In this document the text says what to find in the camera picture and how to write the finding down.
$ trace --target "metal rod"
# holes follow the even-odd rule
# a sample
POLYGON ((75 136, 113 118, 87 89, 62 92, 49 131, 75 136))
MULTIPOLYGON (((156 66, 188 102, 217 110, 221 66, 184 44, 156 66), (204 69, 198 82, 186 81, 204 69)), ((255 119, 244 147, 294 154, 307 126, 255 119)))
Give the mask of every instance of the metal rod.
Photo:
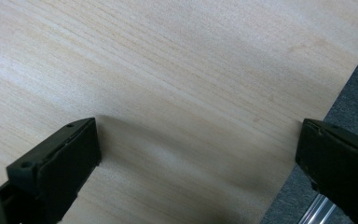
POLYGON ((324 224, 337 206, 318 194, 298 224, 324 224))

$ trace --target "wooden table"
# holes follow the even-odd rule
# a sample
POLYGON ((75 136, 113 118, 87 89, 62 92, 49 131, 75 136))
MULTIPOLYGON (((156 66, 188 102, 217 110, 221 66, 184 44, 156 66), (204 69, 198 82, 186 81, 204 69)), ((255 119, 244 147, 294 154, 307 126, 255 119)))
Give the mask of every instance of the wooden table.
POLYGON ((258 223, 356 64, 358 1, 0 1, 0 184, 95 117, 63 223, 258 223))

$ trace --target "screw hole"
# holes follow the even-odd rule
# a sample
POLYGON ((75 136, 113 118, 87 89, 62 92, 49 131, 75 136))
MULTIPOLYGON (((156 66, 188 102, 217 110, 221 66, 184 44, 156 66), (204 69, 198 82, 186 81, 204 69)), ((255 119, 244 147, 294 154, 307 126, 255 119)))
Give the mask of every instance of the screw hole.
POLYGON ((25 161, 25 162, 23 162, 23 163, 21 164, 21 168, 29 168, 29 167, 31 167, 32 165, 33 165, 32 162, 30 162, 30 161, 25 161))

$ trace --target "wood grain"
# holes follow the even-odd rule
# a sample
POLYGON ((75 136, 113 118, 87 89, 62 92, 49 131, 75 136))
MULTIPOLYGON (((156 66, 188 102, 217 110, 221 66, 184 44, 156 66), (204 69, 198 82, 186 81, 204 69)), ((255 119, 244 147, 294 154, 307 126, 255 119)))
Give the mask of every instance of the wood grain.
POLYGON ((0 184, 96 117, 63 223, 258 223, 356 64, 358 1, 0 1, 0 184))

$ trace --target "gray carpet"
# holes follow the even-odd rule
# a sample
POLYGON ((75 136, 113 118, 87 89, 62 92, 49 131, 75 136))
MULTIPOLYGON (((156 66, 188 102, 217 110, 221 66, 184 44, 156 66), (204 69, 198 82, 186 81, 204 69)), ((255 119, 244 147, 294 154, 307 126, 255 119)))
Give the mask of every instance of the gray carpet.
MULTIPOLYGON (((324 121, 358 134, 358 66, 324 121)), ((297 223, 307 211, 316 194, 311 189, 307 177, 296 166, 261 223, 297 223)), ((340 209, 336 209, 326 223, 347 224, 352 222, 340 209)))

